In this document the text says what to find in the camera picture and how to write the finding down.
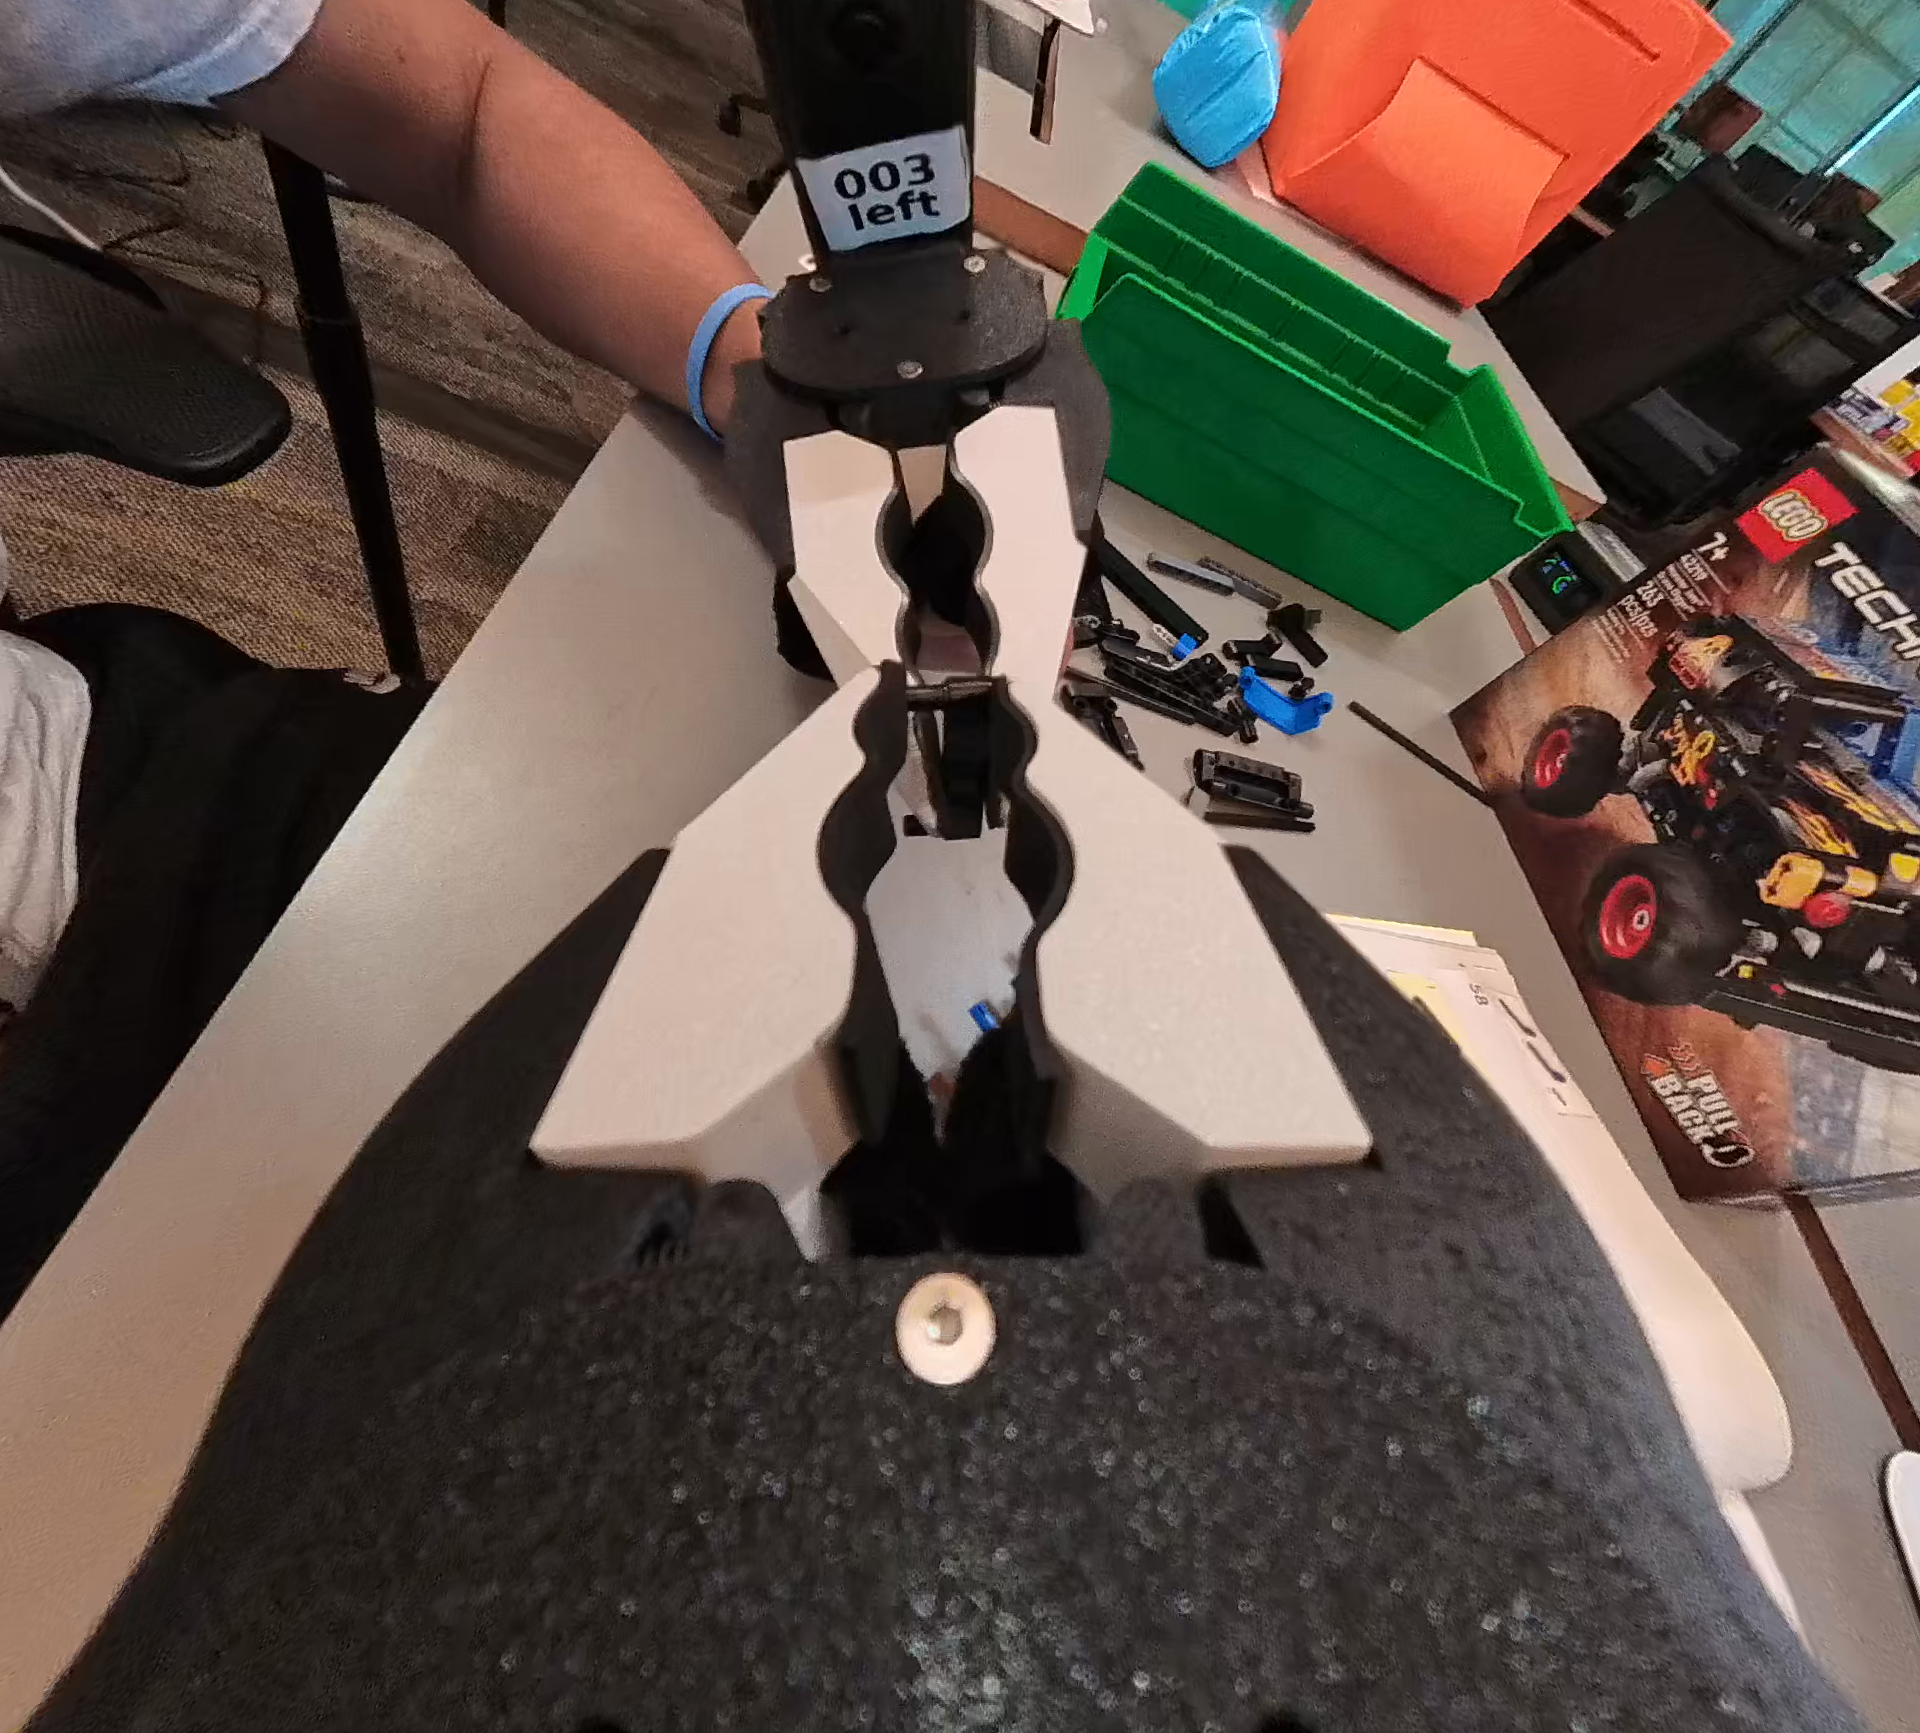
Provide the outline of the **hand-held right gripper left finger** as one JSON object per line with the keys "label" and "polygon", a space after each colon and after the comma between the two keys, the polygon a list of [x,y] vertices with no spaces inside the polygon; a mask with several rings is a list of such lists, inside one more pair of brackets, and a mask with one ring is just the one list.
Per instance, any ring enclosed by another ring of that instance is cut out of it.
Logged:
{"label": "hand-held right gripper left finger", "polygon": [[678,833],[531,1132],[540,1164],[755,1181],[827,1251],[821,1183],[879,1125],[836,1053],[906,690],[898,662],[857,671]]}

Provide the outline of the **blue filled plastic bag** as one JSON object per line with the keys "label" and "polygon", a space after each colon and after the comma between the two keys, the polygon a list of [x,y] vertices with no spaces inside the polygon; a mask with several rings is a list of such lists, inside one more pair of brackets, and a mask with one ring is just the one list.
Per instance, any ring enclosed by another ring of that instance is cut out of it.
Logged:
{"label": "blue filled plastic bag", "polygon": [[1205,170],[1260,142],[1283,87],[1279,0],[1209,0],[1168,44],[1151,91],[1164,134]]}

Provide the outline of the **blue wristband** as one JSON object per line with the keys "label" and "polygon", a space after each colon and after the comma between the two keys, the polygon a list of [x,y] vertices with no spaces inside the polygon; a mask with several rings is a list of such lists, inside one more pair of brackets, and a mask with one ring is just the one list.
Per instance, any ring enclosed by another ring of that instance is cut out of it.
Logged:
{"label": "blue wristband", "polygon": [[717,294],[702,311],[683,366],[685,411],[716,445],[727,436],[740,371],[761,358],[763,311],[774,290],[742,281]]}

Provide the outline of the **long black lego axle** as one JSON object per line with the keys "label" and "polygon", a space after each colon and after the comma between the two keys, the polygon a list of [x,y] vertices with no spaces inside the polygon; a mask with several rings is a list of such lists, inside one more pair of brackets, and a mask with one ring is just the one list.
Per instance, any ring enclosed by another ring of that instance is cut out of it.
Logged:
{"label": "long black lego axle", "polygon": [[1383,716],[1366,707],[1366,703],[1349,701],[1347,712],[1351,712],[1367,729],[1371,729],[1379,739],[1396,746],[1399,752],[1411,758],[1411,761],[1422,763],[1424,769],[1437,775],[1448,786],[1460,790],[1467,799],[1475,801],[1484,808],[1492,808],[1494,801],[1488,793],[1471,780],[1464,773],[1456,771],[1452,763],[1443,761],[1433,752],[1422,748],[1416,741],[1396,729]]}

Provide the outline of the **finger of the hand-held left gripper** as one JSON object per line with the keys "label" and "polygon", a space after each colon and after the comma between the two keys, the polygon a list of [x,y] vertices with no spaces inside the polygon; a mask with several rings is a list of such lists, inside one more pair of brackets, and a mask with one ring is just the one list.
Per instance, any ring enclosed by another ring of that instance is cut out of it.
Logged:
{"label": "finger of the hand-held left gripper", "polygon": [[904,505],[896,462],[853,436],[804,436],[780,451],[793,545],[789,594],[830,682],[900,660],[908,592],[885,549]]}
{"label": "finger of the hand-held left gripper", "polygon": [[1009,694],[1053,695],[1085,569],[1053,411],[994,407],[959,430],[951,469],[983,526],[972,590],[987,618],[985,660]]}

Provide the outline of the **pile of black lego pieces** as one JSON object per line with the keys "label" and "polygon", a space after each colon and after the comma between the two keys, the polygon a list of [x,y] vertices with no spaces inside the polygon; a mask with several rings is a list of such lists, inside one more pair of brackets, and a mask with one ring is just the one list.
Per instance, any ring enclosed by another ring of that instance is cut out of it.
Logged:
{"label": "pile of black lego pieces", "polygon": [[[1213,641],[1202,622],[1164,592],[1170,579],[1243,596],[1264,611],[1264,631]],[[1317,611],[1277,601],[1234,569],[1160,552],[1136,564],[1096,535],[1072,607],[1058,703],[1136,769],[1143,767],[1143,752],[1128,716],[1151,716],[1194,735],[1187,756],[1187,807],[1204,824],[1305,837],[1317,831],[1317,808],[1303,776],[1266,756],[1260,746],[1264,735],[1303,739],[1315,731],[1285,737],[1264,726],[1239,705],[1236,677],[1241,665],[1254,665],[1269,682],[1322,690],[1313,675],[1324,662],[1315,641],[1317,620]]]}

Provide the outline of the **lego instruction booklet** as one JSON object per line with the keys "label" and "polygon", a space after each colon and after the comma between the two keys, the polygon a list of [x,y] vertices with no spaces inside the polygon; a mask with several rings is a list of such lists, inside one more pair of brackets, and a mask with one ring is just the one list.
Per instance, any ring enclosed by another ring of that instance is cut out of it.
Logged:
{"label": "lego instruction booklet", "polygon": [[1328,918],[1422,1010],[1499,1097],[1571,1193],[1665,1375],[1722,1519],[1788,1624],[1801,1618],[1748,1498],[1788,1477],[1791,1424],[1741,1319],[1695,1262],[1520,999],[1507,963],[1464,931]]}

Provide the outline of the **orange plastic bin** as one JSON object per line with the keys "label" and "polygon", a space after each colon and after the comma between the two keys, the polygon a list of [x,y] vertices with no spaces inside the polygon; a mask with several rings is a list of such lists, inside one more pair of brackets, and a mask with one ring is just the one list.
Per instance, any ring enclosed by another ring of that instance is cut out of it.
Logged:
{"label": "orange plastic bin", "polygon": [[1479,306],[1729,42],[1697,0],[1311,0],[1283,47],[1268,183]]}

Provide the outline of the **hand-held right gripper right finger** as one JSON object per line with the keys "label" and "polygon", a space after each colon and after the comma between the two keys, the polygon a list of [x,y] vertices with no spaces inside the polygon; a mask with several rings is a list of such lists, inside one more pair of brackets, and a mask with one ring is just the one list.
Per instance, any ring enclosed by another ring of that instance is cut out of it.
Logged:
{"label": "hand-held right gripper right finger", "polygon": [[1002,869],[1030,918],[1008,1018],[955,1074],[981,1185],[1356,1164],[1373,1134],[1234,852],[1038,682],[994,682]]}

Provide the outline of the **yellow and red boxes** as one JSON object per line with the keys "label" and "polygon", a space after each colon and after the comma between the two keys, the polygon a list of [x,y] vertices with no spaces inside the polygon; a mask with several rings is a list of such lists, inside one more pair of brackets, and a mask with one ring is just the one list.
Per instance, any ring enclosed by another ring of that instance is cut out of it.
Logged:
{"label": "yellow and red boxes", "polygon": [[1833,447],[1918,475],[1918,341],[1884,358],[1812,417]]}

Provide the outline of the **small black timer device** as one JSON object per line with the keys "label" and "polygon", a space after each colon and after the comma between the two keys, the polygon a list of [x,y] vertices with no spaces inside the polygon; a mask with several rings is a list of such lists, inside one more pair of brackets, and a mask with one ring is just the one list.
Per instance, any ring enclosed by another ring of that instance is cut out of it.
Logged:
{"label": "small black timer device", "polygon": [[1548,637],[1563,633],[1618,594],[1616,577],[1578,530],[1550,535],[1514,560],[1505,586]]}

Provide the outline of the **person's dark pants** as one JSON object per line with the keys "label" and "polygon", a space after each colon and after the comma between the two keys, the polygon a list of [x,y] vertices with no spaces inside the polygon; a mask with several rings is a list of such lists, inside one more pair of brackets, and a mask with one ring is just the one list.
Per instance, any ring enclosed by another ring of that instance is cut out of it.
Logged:
{"label": "person's dark pants", "polygon": [[3,1313],[431,694],[163,611],[3,609]]}

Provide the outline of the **blue angled lego piece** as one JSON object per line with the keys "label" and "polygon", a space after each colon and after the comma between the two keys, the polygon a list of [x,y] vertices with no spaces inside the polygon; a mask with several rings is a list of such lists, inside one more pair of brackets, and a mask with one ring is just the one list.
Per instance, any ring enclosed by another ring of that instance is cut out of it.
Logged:
{"label": "blue angled lego piece", "polygon": [[1302,686],[1269,682],[1254,665],[1241,665],[1236,677],[1237,701],[1245,712],[1285,737],[1317,731],[1335,707],[1332,694]]}

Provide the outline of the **monster truck lego box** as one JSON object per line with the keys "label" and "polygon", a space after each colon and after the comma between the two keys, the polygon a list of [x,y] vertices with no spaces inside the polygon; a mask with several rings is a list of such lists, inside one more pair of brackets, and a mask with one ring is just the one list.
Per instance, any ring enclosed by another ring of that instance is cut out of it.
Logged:
{"label": "monster truck lego box", "polygon": [[1916,1191],[1916,475],[1803,458],[1450,720],[1676,1193]]}

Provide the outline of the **black lego pin assembly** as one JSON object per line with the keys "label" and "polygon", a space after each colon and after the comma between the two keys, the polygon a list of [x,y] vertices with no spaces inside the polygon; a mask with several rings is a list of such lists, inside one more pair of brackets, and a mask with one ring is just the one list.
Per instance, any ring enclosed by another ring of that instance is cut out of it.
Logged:
{"label": "black lego pin assembly", "polygon": [[974,841],[1004,824],[996,675],[906,675],[906,760],[896,793],[908,835]]}

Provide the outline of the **black office chair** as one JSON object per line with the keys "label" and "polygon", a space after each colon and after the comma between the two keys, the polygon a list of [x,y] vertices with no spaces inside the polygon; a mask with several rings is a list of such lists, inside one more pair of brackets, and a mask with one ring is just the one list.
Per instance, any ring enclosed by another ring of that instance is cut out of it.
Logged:
{"label": "black office chair", "polygon": [[1916,343],[1916,315],[1863,285],[1863,264],[1716,159],[1484,317],[1605,505],[1654,530],[1810,451],[1814,415]]}

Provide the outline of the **green plastic bin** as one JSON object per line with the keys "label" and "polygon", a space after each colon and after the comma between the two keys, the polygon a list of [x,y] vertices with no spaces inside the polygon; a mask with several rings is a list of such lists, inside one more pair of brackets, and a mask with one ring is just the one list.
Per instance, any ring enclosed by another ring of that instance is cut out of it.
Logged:
{"label": "green plastic bin", "polygon": [[1407,631],[1571,532],[1497,371],[1158,162],[1062,294],[1111,403],[1107,475]]}

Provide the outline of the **person's left forearm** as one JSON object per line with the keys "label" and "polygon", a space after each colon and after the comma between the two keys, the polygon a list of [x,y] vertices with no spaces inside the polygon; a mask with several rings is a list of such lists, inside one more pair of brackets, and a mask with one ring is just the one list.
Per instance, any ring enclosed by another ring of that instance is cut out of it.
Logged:
{"label": "person's left forearm", "polygon": [[322,0],[222,104],[442,240],[540,338],[685,415],[702,311],[755,281],[636,130],[465,0]]}

